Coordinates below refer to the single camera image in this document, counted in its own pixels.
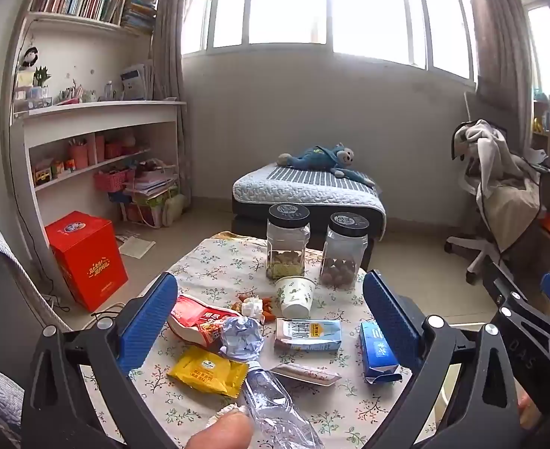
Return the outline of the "person's left hand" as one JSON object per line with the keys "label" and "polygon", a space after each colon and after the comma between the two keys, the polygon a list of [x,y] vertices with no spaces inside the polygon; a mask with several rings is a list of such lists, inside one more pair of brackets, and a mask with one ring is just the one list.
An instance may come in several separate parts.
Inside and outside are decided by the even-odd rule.
{"label": "person's left hand", "polygon": [[185,449],[248,449],[254,424],[243,412],[228,412],[190,438]]}

